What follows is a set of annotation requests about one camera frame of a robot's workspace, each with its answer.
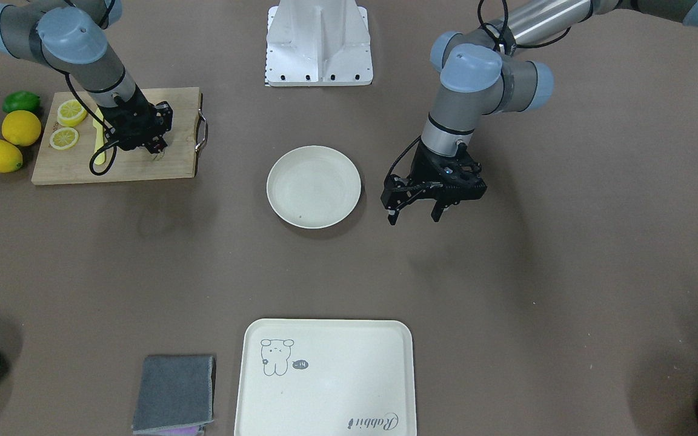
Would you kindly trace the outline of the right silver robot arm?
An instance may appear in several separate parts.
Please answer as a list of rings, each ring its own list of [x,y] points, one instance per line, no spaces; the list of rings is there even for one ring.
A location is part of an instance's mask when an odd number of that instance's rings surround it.
[[[104,31],[122,11],[120,1],[0,3],[0,52],[71,75],[100,108],[114,144],[157,154],[173,111],[146,99],[109,44]]]

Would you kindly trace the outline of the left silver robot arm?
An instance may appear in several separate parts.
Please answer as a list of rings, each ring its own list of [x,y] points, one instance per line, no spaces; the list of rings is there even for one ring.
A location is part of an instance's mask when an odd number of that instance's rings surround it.
[[[516,59],[515,52],[551,45],[577,23],[615,9],[698,27],[698,1],[529,1],[505,5],[490,21],[478,12],[473,32],[441,34],[430,50],[440,88],[423,132],[408,147],[415,152],[410,173],[390,170],[384,179],[381,202],[390,224],[418,200],[434,201],[430,215],[438,222],[449,207],[481,199],[487,185],[468,144],[482,116],[537,110],[554,90],[548,66]]]

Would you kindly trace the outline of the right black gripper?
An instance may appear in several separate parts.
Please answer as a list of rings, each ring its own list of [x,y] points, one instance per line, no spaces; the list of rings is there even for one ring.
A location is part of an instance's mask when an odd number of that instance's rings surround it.
[[[109,124],[106,139],[123,151],[144,147],[149,153],[160,153],[167,147],[164,135],[171,130],[173,110],[167,101],[143,107],[105,107],[104,119]]]

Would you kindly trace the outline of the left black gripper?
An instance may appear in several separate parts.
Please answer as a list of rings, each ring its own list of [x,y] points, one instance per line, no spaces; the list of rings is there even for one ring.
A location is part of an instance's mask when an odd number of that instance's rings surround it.
[[[418,145],[407,177],[388,174],[384,180],[381,201],[388,212],[388,223],[395,226],[405,206],[423,199],[434,199],[431,218],[437,223],[445,209],[464,200],[478,200],[487,191],[481,177],[482,167],[466,145],[457,146],[452,157],[438,155]]]

